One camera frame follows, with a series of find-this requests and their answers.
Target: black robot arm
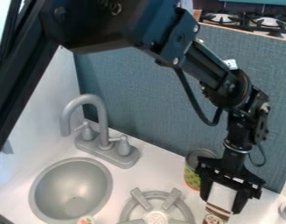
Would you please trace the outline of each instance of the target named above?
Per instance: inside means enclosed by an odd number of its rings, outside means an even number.
[[[202,199],[207,200],[213,182],[238,192],[235,214],[248,199],[260,198],[264,181],[247,170],[244,160],[253,145],[266,139],[269,98],[196,38],[198,22],[176,0],[28,2],[9,55],[0,63],[0,150],[58,45],[74,53],[134,46],[159,66],[174,69],[190,100],[184,72],[200,82],[204,96],[219,108],[218,116],[228,112],[223,158],[199,159]]]

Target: black cable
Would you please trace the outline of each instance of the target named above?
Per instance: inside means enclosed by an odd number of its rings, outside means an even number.
[[[202,108],[199,106],[199,103],[196,99],[196,97],[194,96],[194,93],[192,92],[192,89],[185,77],[185,74],[184,72],[181,70],[181,69],[177,69],[177,68],[174,68],[174,71],[176,72],[185,92],[186,92],[186,95],[188,96],[188,99],[189,101],[191,102],[192,104],[192,107],[194,108],[194,110],[196,111],[199,119],[201,119],[201,121],[203,123],[205,123],[206,125],[208,126],[216,126],[219,122],[220,122],[220,117],[221,117],[221,114],[222,114],[222,111],[223,111],[223,108],[217,108],[217,110],[215,111],[215,115],[214,115],[214,118],[213,118],[213,121],[209,121],[208,118],[205,116]]]
[[[255,163],[254,160],[252,159],[250,153],[248,153],[248,158],[249,158],[249,161],[251,162],[251,164],[252,164],[253,166],[255,166],[255,167],[263,167],[263,166],[266,164],[266,162],[267,162],[267,158],[266,158],[266,155],[265,155],[265,151],[264,151],[264,149],[263,149],[263,147],[261,146],[260,143],[257,144],[257,147],[258,147],[260,153],[261,153],[262,156],[263,156],[263,162],[262,162],[261,164]]]

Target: silver sink basin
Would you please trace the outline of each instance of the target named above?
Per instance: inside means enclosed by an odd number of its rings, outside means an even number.
[[[109,170],[84,157],[59,161],[42,171],[30,190],[31,210],[46,223],[70,224],[98,213],[112,192]]]

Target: faucet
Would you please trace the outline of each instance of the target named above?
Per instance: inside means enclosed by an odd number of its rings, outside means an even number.
[[[67,137],[71,134],[71,114],[84,104],[92,104],[97,108],[100,136],[99,139],[94,139],[94,131],[89,121],[85,121],[80,127],[74,129],[74,131],[82,130],[75,138],[76,148],[120,168],[132,167],[140,157],[139,150],[129,144],[128,137],[125,135],[109,138],[107,112],[102,99],[96,95],[82,94],[65,106],[59,118],[62,136]]]
[[[113,143],[109,142],[108,136],[108,118],[107,111],[105,109],[102,99],[93,94],[82,94],[79,97],[71,100],[64,108],[61,113],[59,122],[61,134],[64,137],[71,135],[71,114],[79,107],[84,104],[91,104],[96,107],[98,120],[100,124],[100,145],[99,148],[102,150],[109,150],[112,148]]]

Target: can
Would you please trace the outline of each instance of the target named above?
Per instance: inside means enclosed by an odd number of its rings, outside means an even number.
[[[193,190],[199,191],[200,178],[195,172],[198,166],[198,157],[216,158],[211,150],[197,149],[192,150],[185,157],[185,183]]]

